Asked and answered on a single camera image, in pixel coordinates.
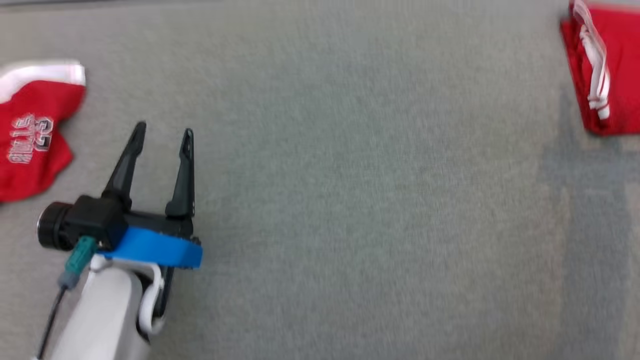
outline garment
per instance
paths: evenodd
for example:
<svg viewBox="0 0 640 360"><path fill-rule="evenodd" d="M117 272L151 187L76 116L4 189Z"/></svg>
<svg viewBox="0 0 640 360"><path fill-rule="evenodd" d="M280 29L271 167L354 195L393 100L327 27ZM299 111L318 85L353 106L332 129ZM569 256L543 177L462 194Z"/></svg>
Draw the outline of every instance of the garment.
<svg viewBox="0 0 640 360"><path fill-rule="evenodd" d="M73 158L58 131L84 97L84 67L72 60L0 70L0 202L41 193Z"/></svg>
<svg viewBox="0 0 640 360"><path fill-rule="evenodd" d="M561 33L584 127L640 133L640 9L582 0L569 9Z"/></svg>

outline gray carpet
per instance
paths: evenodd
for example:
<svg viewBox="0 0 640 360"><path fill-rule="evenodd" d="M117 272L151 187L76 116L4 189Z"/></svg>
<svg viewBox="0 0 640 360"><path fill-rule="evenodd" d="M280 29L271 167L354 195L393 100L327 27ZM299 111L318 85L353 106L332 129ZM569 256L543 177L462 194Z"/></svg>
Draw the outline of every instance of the gray carpet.
<svg viewBox="0 0 640 360"><path fill-rule="evenodd" d="M640 140L587 135L565 0L68 4L0 12L0 63L75 57L76 159L0 207L0 353L32 353L63 254L148 121L134 207L196 136L197 272L152 359L640 359ZM77 294L67 299L62 325Z"/></svg>

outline cable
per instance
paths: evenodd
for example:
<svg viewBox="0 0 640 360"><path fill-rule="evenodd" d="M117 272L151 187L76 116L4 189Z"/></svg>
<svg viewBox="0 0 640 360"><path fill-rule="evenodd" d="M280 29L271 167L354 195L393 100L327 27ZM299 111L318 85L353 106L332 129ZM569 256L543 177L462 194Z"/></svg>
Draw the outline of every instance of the cable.
<svg viewBox="0 0 640 360"><path fill-rule="evenodd" d="M91 261L93 255L98 251L98 244L95 238L91 236L82 236L78 240L74 251L65 263L65 271L60 274L58 278L58 286L60 290L56 300L53 302L51 312L49 313L49 319L47 325L44 328L44 334L42 334L42 340L40 340L40 346L38 347L38 354L34 360L42 360L45 351L47 350L47 343L49 342L49 335L51 335L51 329L58 313L58 308L62 302L62 298L65 296L67 290L73 290L80 281L80 275L82 271Z"/></svg>
<svg viewBox="0 0 640 360"><path fill-rule="evenodd" d="M60 307L60 303L62 302L62 298L64 297L66 291L67 291L67 287L62 286L60 288L60 291L58 292L58 296L56 296L56 300L53 302L53 306L51 307L51 312L49 313L49 319L47 320L47 325L44 328L44 334L42 334L42 339L40 340L40 346L38 347L38 354L36 355L37 360L41 360L44 356L44 352L47 350L47 343L49 342L49 335L51 335L53 322L56 319L58 308Z"/></svg>

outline red fabric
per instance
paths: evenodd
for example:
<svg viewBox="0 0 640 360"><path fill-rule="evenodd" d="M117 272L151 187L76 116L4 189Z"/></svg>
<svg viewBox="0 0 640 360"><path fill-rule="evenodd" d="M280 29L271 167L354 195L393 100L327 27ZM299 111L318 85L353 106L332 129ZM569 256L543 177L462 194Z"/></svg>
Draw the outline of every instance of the red fabric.
<svg viewBox="0 0 640 360"><path fill-rule="evenodd" d="M610 115L600 119L589 108L592 66L580 40L584 21L573 14L561 23L575 92L584 127L598 135L640 133L640 12L622 6L587 4L591 20L606 50L610 75Z"/></svg>
<svg viewBox="0 0 640 360"><path fill-rule="evenodd" d="M0 201L41 193L73 155L58 126L73 115L85 87L32 81L0 104Z"/></svg>

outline camera lens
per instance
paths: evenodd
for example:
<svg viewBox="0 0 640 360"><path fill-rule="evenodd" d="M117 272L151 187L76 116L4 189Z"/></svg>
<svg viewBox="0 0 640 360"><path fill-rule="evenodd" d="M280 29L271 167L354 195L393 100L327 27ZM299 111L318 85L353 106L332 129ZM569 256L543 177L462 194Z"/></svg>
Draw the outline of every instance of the camera lens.
<svg viewBox="0 0 640 360"><path fill-rule="evenodd" d="M74 248L62 231L62 223L71 206L64 202L53 202L40 214L37 232L42 247L63 251Z"/></svg>

